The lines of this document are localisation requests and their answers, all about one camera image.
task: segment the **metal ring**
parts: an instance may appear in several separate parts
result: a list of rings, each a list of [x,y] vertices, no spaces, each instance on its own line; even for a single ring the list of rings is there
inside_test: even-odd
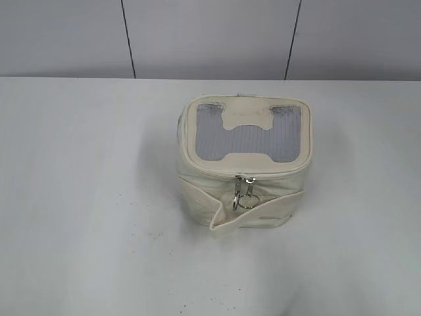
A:
[[[257,198],[257,202],[256,204],[252,205],[252,206],[244,206],[242,205],[239,201],[241,200],[241,198],[245,197],[245,196],[249,196],[249,197],[254,197]],[[239,197],[238,199],[238,205],[243,208],[243,209],[254,209],[258,204],[260,203],[260,197],[256,196],[255,194],[243,194],[242,196]]]
[[[234,200],[233,200],[233,205],[232,205],[232,209],[235,211],[238,207],[239,204],[239,199],[241,198],[241,196],[239,194],[236,194],[234,196]]]

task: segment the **bag lid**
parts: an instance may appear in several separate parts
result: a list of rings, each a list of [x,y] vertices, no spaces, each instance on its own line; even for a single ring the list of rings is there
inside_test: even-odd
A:
[[[207,173],[279,174],[310,163],[310,109],[298,100],[207,95],[187,106],[182,123],[182,153]]]

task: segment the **bag strap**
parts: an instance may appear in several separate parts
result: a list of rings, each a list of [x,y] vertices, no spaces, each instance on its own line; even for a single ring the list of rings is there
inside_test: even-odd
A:
[[[292,215],[292,212],[295,210],[295,207],[298,201],[302,198],[303,194],[304,191],[300,191],[273,199],[228,221],[225,221],[227,215],[224,212],[224,208],[219,207],[210,222],[209,228],[213,232],[227,233],[237,229],[248,221],[258,219],[259,217],[277,217],[287,221]]]

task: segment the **key ring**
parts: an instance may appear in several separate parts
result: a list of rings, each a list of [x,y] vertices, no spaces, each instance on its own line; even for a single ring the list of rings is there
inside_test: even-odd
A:
[[[255,198],[256,199],[256,203],[251,204],[249,206],[245,206],[243,204],[240,203],[241,199],[244,198],[245,196],[249,197],[249,198]],[[260,203],[260,197],[255,195],[255,194],[243,194],[242,196],[239,197],[238,199],[238,205],[243,208],[243,209],[254,209],[258,204]]]
[[[248,184],[247,193],[241,195],[241,182],[244,181]],[[253,194],[253,187],[255,186],[255,178],[243,178],[242,176],[235,176],[235,190],[234,190],[234,200],[232,203],[232,209],[235,211],[238,206],[242,209],[253,209],[260,203],[260,197]],[[240,200],[243,198],[247,198],[249,201],[254,199],[254,203],[250,203],[249,205],[244,205],[244,203],[240,203]]]

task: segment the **zipper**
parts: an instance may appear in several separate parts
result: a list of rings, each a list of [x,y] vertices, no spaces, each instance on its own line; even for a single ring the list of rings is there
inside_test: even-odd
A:
[[[241,183],[247,184],[247,193],[241,195]],[[253,209],[260,203],[260,197],[253,194],[256,178],[245,178],[243,176],[235,176],[234,200],[232,203],[233,211],[240,206],[242,209]]]

